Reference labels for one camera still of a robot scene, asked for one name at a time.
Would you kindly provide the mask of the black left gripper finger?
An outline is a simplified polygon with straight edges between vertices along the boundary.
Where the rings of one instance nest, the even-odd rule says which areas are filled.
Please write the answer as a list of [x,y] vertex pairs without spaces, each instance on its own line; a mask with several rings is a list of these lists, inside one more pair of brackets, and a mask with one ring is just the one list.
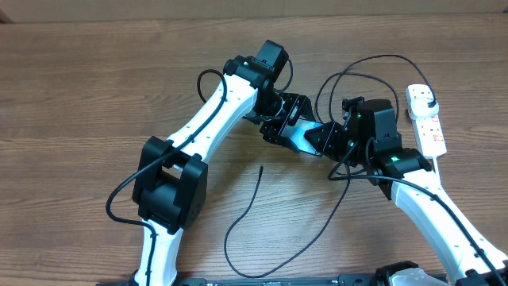
[[299,95],[296,99],[296,118],[304,118],[308,121],[315,121],[311,100],[305,95]]
[[303,133],[284,134],[279,137],[281,145],[295,153],[306,153],[312,156],[321,157],[318,152],[306,139]]

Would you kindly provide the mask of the Samsung Galaxy smartphone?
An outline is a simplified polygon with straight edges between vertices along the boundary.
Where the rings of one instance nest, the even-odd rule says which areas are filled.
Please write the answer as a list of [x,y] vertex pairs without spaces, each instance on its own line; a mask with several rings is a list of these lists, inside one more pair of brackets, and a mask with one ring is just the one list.
[[287,137],[292,146],[291,149],[297,153],[307,153],[316,157],[321,157],[318,152],[306,139],[305,132],[321,126],[320,122],[313,122],[300,118],[294,126],[287,125],[283,131],[283,136]]

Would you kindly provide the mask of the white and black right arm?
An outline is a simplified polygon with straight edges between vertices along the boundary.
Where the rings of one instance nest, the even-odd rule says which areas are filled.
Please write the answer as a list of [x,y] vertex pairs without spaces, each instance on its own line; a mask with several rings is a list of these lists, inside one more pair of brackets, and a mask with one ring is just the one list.
[[339,165],[361,165],[361,179],[379,187],[420,230],[454,285],[505,285],[507,255],[493,246],[449,198],[431,164],[405,148],[386,99],[342,102],[344,123],[328,122],[304,133]]

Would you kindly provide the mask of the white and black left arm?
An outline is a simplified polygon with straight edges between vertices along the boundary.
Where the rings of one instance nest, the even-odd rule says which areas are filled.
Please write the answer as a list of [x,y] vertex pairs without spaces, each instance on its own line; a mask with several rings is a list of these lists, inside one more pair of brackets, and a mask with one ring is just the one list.
[[175,282],[183,231],[194,223],[206,200],[208,163],[242,118],[259,124],[268,143],[319,154],[304,138],[317,126],[310,100],[273,87],[288,63],[284,47],[273,41],[265,41],[256,56],[228,60],[216,91],[199,112],[167,140],[151,137],[145,143],[133,201],[148,226],[132,285]]

